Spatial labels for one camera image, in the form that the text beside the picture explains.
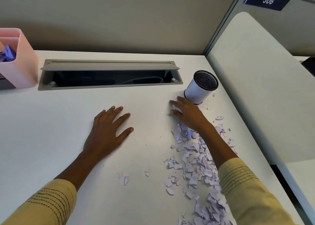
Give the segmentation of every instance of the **mesh pen cup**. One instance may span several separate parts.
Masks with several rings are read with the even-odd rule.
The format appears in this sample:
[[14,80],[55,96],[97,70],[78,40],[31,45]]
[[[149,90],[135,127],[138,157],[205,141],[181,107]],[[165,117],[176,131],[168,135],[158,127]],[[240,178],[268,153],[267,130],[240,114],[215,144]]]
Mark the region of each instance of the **mesh pen cup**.
[[187,89],[184,91],[185,98],[199,105],[219,86],[217,78],[207,71],[196,71]]

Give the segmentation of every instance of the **pink desk organizer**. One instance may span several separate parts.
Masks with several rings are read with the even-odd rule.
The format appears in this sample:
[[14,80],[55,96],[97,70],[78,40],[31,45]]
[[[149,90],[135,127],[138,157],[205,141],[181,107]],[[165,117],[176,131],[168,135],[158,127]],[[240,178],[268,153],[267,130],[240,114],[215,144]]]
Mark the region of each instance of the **pink desk organizer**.
[[22,31],[18,28],[0,28],[1,51],[5,45],[10,45],[16,51],[16,59],[0,62],[0,75],[15,88],[36,86],[39,59]]

